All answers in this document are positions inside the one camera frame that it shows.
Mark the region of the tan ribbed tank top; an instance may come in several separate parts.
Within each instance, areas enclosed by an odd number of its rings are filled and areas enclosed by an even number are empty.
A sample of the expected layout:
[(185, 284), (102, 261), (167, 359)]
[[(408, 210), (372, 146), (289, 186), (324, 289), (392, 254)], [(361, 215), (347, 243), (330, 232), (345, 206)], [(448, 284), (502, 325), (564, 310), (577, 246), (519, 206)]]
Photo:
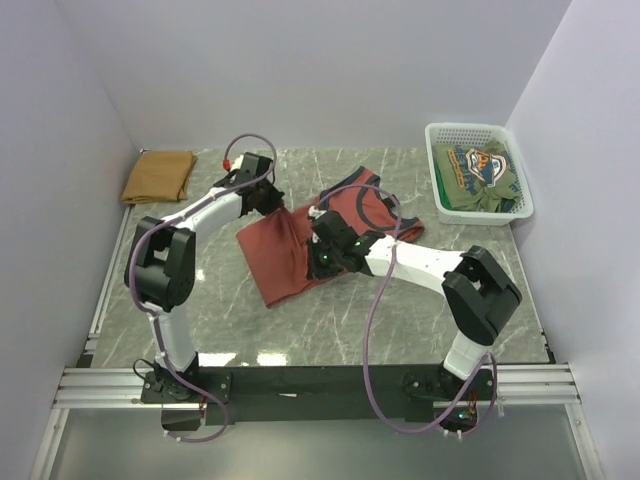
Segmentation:
[(179, 202), (187, 199), (197, 157), (192, 151), (145, 151), (136, 161), (120, 201), (124, 204)]

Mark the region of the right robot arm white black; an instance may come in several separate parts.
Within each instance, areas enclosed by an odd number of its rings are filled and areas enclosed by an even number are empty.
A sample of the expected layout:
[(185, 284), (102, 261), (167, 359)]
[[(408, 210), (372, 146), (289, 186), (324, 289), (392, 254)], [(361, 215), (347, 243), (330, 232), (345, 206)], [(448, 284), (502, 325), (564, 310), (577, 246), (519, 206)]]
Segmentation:
[(363, 234), (331, 210), (309, 209), (308, 276), (342, 273), (391, 276), (442, 295), (457, 333), (442, 363), (439, 387), (460, 399), (474, 386), (472, 370), (487, 354), (522, 301), (522, 294), (492, 254), (436, 250), (369, 230)]

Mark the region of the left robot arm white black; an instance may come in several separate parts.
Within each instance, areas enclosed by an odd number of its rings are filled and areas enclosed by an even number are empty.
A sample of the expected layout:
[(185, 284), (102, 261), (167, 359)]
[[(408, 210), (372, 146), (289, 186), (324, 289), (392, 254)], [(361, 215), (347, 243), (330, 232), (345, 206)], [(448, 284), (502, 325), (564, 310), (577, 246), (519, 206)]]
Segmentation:
[(275, 211), (283, 193), (268, 179), (274, 168), (273, 159), (247, 152), (228, 162), (227, 174), (192, 205), (138, 223), (125, 285), (152, 329), (152, 390), (179, 402), (203, 391), (186, 314), (196, 280), (197, 243), (253, 210), (263, 215)]

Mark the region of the red tank top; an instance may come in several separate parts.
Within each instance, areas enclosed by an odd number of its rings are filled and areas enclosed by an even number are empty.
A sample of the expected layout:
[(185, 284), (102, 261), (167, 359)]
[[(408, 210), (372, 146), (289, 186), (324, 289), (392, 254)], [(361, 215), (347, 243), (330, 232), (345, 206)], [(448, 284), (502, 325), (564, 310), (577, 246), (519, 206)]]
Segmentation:
[[(390, 234), (396, 223), (393, 203), (378, 191), (364, 188), (366, 184), (378, 187), (380, 177), (361, 166), (330, 188), (348, 187), (332, 195), (322, 207), (339, 212), (360, 235), (369, 230)], [(307, 243), (312, 237), (309, 208), (309, 205), (303, 205), (289, 211), (281, 207), (236, 234), (268, 308), (322, 284), (320, 280), (308, 277)]]

